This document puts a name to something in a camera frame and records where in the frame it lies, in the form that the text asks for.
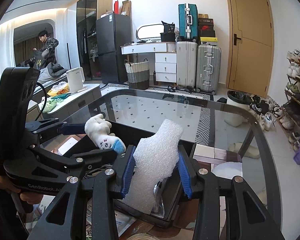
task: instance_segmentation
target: teal suitcase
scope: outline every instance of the teal suitcase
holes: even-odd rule
[[[198,42],[198,10],[195,4],[179,4],[179,31],[181,39]]]

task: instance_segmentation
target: black refrigerator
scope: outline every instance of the black refrigerator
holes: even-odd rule
[[[96,21],[101,79],[109,82],[126,82],[128,80],[121,46],[131,42],[131,19],[129,16],[109,14]]]

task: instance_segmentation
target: black hair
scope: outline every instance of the black hair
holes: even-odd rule
[[[44,36],[44,35],[48,35],[47,30],[44,30],[44,31],[39,32],[38,37],[42,37],[42,36]]]

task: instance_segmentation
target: black cable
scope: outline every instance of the black cable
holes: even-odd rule
[[[44,103],[43,103],[43,107],[41,108],[40,113],[39,113],[39,115],[37,116],[37,118],[35,119],[35,121],[37,121],[38,118],[39,118],[39,116],[42,114],[44,108],[46,107],[47,99],[48,99],[48,95],[47,95],[47,92],[46,92],[44,86],[43,86],[42,84],[38,83],[38,82],[37,82],[37,85],[38,85],[39,87],[41,87],[42,90],[43,90],[43,93],[44,93]]]

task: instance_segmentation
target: plaid shirt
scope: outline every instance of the plaid shirt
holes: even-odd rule
[[[45,51],[46,49],[49,50],[49,53],[47,55],[47,64],[52,62],[53,64],[57,63],[56,60],[56,54],[55,54],[55,47],[58,46],[59,41],[55,38],[48,37],[46,41],[43,43],[43,46],[39,51]]]

